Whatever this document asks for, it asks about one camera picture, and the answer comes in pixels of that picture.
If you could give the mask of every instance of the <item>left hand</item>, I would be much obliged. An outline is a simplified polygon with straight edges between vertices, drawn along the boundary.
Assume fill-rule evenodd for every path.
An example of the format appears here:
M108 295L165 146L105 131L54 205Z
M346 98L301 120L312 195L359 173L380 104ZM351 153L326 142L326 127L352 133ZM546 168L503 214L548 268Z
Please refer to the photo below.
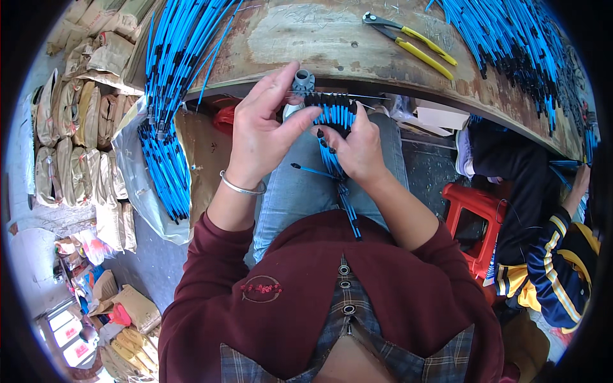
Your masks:
M226 177L230 183L254 189L260 180L272 172L285 157L290 146L321 113L319 107L307 107L295 112L283 124L276 121L276 111L285 103L301 100L289 93L298 61L260 80L234 111L232 154Z

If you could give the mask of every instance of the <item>window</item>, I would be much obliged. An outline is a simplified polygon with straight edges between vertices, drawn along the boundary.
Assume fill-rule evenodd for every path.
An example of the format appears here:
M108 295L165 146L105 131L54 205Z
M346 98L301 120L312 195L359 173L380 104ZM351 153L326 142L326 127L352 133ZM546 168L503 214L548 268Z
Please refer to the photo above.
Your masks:
M79 337L83 325L67 310L73 303L74 300L69 301L49 314L47 323L66 363L70 367L88 368L94 359L96 348L91 342L86 343Z

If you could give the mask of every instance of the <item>wooden workbench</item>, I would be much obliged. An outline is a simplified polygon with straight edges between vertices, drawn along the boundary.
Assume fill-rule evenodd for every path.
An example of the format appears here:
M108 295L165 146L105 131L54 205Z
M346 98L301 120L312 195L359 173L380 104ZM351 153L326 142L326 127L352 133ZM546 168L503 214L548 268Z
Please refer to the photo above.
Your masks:
M483 80L473 55L455 27L444 21L427 0L252 0L243 3L223 42L208 81L207 94L253 83L298 59L317 78L316 85L356 84L370 91L416 96L448 104L500 123L570 159L582 159L581 138L574 123L557 109L557 128L549 137L549 123L539 119L532 100L488 67ZM449 81L393 41L362 23L365 12L407 25L434 41L458 61L453 67L425 45L398 33L453 74ZM226 21L220 23L223 30ZM144 58L127 85L142 88ZM198 97L206 68L189 90Z

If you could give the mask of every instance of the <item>plaid shirt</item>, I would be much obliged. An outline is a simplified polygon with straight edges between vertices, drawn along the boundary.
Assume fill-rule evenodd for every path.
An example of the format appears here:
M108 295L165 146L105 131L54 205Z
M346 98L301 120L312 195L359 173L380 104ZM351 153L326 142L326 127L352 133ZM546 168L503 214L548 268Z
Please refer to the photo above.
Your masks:
M447 345L428 358L392 344L381 337L379 322L373 313L368 295L351 273L345 256L341 257L338 283L334 290L330 313L307 369L289 380L266 372L254 360L226 344L220 345L223 382L302 383L310 382L324 365L336 341L348 334L350 325L360 325L374 346L376 356L399 382L463 382L473 342L474 324L455 336Z

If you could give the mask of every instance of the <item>yellow handle pliers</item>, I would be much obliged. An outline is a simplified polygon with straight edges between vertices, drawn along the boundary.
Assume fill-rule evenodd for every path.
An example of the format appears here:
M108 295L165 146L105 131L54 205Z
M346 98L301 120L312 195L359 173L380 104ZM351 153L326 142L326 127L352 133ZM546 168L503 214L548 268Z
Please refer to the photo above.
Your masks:
M450 80L454 79L454 76L444 66L436 62L431 57L427 56L424 52L417 49L413 44L391 33L386 27L399 29L401 30L401 32L403 32L407 36L411 36L411 37L421 40L423 43L428 45L430 49L436 52L439 56L441 56L449 64L454 65L454 66L458 64L458 62L453 57L449 56L444 50L440 49L440 47L437 44L434 44L432 41L428 40L428 38L426 38L422 34L419 34L418 32L413 31L409 27L406 27L400 24L396 24L393 21L389 21L384 18L375 16L370 12L366 12L364 16L362 16L362 23L368 24L372 26L373 28L375 28L377 31L383 33L385 36L392 39L396 44L403 47L406 51L408 51L414 56L417 56L417 58L419 58L421 61L425 62L426 64L433 67L437 71L441 72L448 79Z

